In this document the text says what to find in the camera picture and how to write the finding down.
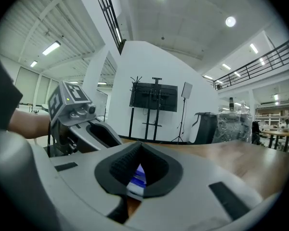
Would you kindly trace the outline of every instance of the pillar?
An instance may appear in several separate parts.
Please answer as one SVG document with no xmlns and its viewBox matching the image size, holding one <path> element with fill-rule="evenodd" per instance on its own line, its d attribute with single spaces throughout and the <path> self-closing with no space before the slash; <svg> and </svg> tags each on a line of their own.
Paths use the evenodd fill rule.
<svg viewBox="0 0 289 231">
<path fill-rule="evenodd" d="M 34 96 L 33 96 L 33 109 L 35 109 L 35 105 L 37 104 L 38 92 L 39 92 L 39 84 L 40 80 L 42 79 L 42 75 L 39 75 L 37 84 L 35 86 Z"/>
<path fill-rule="evenodd" d="M 252 121 L 256 120 L 256 106 L 255 106 L 255 98 L 254 98 L 254 92 L 252 89 L 249 90 L 249 96 L 250 96 L 250 114 L 252 117 Z"/>
<path fill-rule="evenodd" d="M 82 88 L 94 104 L 94 98 L 97 89 L 97 83 L 100 80 L 101 72 L 104 67 L 104 62 L 109 53 L 106 46 L 95 51 L 90 60 L 85 78 L 83 80 Z"/>
</svg>

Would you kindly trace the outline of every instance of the fluorescent light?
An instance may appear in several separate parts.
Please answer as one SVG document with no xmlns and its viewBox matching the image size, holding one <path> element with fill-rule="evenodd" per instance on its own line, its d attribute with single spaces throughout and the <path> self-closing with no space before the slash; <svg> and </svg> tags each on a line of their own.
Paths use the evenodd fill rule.
<svg viewBox="0 0 289 231">
<path fill-rule="evenodd" d="M 262 58 L 259 59 L 262 65 L 265 65 L 264 60 Z"/>
<path fill-rule="evenodd" d="M 250 44 L 250 47 L 252 48 L 252 50 L 257 54 L 258 50 L 256 49 L 256 47 L 254 46 L 254 44 Z"/>
<path fill-rule="evenodd" d="M 223 66 L 224 66 L 225 68 L 227 68 L 228 70 L 231 69 L 231 67 L 227 66 L 226 64 L 223 64 Z"/>
<path fill-rule="evenodd" d="M 207 76 L 207 75 L 205 75 L 204 78 L 207 78 L 207 79 L 213 79 L 212 77 Z"/>
<path fill-rule="evenodd" d="M 37 61 L 33 61 L 33 63 L 31 63 L 30 67 L 34 67 L 38 62 Z"/>
<path fill-rule="evenodd" d="M 53 43 L 50 47 L 48 47 L 46 50 L 44 50 L 42 53 L 47 56 L 50 52 L 52 52 L 53 50 L 57 49 L 61 44 L 56 41 L 55 43 Z"/>
<path fill-rule="evenodd" d="M 228 27 L 233 27 L 234 25 L 236 24 L 236 19 L 232 16 L 229 16 L 227 19 L 226 19 L 226 25 Z"/>
<path fill-rule="evenodd" d="M 120 43 L 121 43 L 121 37 L 120 37 L 120 33 L 119 33 L 119 30 L 116 28 L 116 31 L 117 31 L 117 36 L 118 36 L 118 38 L 119 38 L 119 41 L 120 41 Z"/>
</svg>

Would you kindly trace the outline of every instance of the whiteboard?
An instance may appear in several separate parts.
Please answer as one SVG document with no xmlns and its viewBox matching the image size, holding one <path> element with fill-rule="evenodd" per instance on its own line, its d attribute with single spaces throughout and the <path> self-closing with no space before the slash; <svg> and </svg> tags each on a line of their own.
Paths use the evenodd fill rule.
<svg viewBox="0 0 289 231">
<path fill-rule="evenodd" d="M 49 85 L 50 79 L 47 77 L 42 76 L 39 83 L 39 90 L 38 90 L 38 96 L 37 96 L 37 105 L 42 105 L 43 103 L 46 103 L 46 94 L 47 89 Z"/>
<path fill-rule="evenodd" d="M 59 85 L 58 81 L 55 81 L 55 80 L 51 81 L 50 87 L 49 87 L 49 94 L 48 94 L 49 98 L 52 96 L 53 91 L 57 88 L 58 85 Z"/>
<path fill-rule="evenodd" d="M 95 99 L 92 101 L 96 105 L 95 113 L 97 116 L 104 116 L 108 95 L 96 90 Z"/>
<path fill-rule="evenodd" d="M 23 95 L 20 101 L 21 103 L 33 103 L 38 78 L 38 74 L 20 67 L 15 86 Z"/>
</svg>

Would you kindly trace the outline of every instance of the desk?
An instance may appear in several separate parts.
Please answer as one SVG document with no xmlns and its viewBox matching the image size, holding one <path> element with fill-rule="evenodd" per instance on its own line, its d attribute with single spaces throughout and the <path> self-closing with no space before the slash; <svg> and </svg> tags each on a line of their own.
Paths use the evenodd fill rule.
<svg viewBox="0 0 289 231">
<path fill-rule="evenodd" d="M 286 137 L 286 143 L 285 143 L 285 147 L 284 147 L 284 152 L 287 151 L 287 147 L 288 147 L 288 142 L 289 142 L 289 132 L 282 132 L 282 131 L 262 131 L 262 133 L 265 134 L 270 134 L 270 143 L 269 143 L 269 148 L 272 147 L 272 142 L 273 142 L 273 137 L 274 135 L 276 135 L 276 141 L 275 141 L 275 146 L 274 149 L 276 150 L 277 145 L 278 145 L 278 138 L 279 136 L 285 136 Z"/>
<path fill-rule="evenodd" d="M 182 153 L 202 156 L 240 177 L 264 199 L 282 190 L 289 174 L 289 153 L 258 145 L 230 141 L 204 145 L 156 144 Z M 140 202 L 128 199 L 131 215 Z"/>
</svg>

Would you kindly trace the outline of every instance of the railing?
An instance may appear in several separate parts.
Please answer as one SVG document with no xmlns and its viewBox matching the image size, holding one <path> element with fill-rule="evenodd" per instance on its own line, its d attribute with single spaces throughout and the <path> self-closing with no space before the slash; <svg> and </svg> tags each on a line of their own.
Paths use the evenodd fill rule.
<svg viewBox="0 0 289 231">
<path fill-rule="evenodd" d="M 107 21 L 112 37 L 114 38 L 116 46 L 121 54 L 126 40 L 122 39 L 122 35 L 120 32 L 119 24 L 117 21 L 117 17 L 112 2 L 111 0 L 98 0 L 98 2 L 100 3 L 101 9 L 103 11 L 105 20 Z"/>
<path fill-rule="evenodd" d="M 214 80 L 211 80 L 211 79 L 207 79 L 205 77 L 203 77 L 211 86 L 213 86 L 214 88 Z"/>
<path fill-rule="evenodd" d="M 216 90 L 227 88 L 289 64 L 289 40 L 237 70 L 213 81 Z"/>
</svg>

